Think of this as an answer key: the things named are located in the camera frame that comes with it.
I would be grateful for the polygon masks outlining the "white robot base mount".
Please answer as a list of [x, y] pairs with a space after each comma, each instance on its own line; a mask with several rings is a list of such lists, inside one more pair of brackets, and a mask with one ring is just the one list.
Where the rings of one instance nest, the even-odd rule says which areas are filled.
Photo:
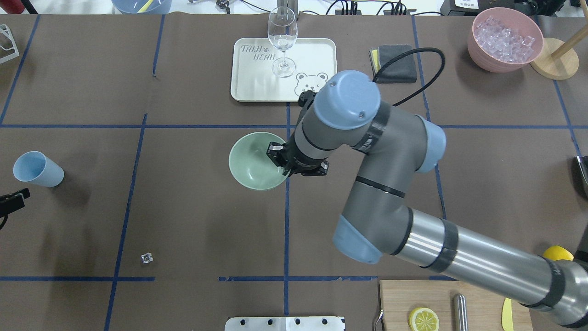
[[229, 318], [225, 331], [345, 331], [339, 316], [276, 316]]

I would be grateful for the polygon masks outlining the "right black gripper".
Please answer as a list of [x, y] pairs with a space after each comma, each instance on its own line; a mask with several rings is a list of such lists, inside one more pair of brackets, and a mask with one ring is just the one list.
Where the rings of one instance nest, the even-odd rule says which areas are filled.
[[267, 157], [282, 169], [282, 175], [301, 174], [305, 177], [325, 176], [329, 162], [326, 159], [313, 159], [305, 155], [294, 141], [279, 144], [271, 141], [267, 147]]

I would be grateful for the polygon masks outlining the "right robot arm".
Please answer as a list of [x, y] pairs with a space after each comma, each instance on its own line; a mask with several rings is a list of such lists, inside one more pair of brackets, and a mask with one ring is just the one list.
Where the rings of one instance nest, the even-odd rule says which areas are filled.
[[397, 256], [538, 310], [562, 327], [587, 329], [586, 266], [526, 253], [406, 205], [414, 174], [433, 170], [444, 155], [439, 126], [382, 101], [377, 84], [355, 70], [304, 92], [300, 106], [292, 136], [266, 151], [284, 175], [325, 175], [327, 158], [342, 145], [365, 155], [333, 236], [340, 252], [368, 264]]

